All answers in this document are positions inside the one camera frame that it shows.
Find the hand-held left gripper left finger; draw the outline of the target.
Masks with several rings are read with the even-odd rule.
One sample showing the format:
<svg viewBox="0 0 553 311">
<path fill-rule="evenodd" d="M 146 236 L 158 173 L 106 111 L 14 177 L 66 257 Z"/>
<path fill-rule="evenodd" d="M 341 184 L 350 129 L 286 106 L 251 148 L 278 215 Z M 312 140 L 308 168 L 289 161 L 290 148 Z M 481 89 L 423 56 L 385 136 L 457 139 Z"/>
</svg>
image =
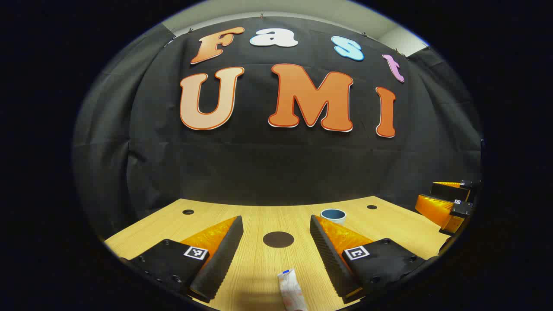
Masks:
<svg viewBox="0 0 553 311">
<path fill-rule="evenodd" d="M 168 291 L 209 303 L 229 271 L 243 232 L 239 215 L 182 241 L 160 240 L 144 252 L 121 260 Z"/>
</svg>

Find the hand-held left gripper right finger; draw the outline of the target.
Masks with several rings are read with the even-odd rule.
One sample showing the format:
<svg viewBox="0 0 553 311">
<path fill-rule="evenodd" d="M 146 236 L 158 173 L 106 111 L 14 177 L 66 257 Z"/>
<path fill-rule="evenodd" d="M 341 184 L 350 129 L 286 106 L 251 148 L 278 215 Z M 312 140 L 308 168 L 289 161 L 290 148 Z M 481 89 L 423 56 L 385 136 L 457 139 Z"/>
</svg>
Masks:
<svg viewBox="0 0 553 311">
<path fill-rule="evenodd" d="M 373 300 L 395 291 L 434 262 L 390 238 L 373 241 L 316 215 L 310 219 L 310 234 L 344 303 Z"/>
</svg>

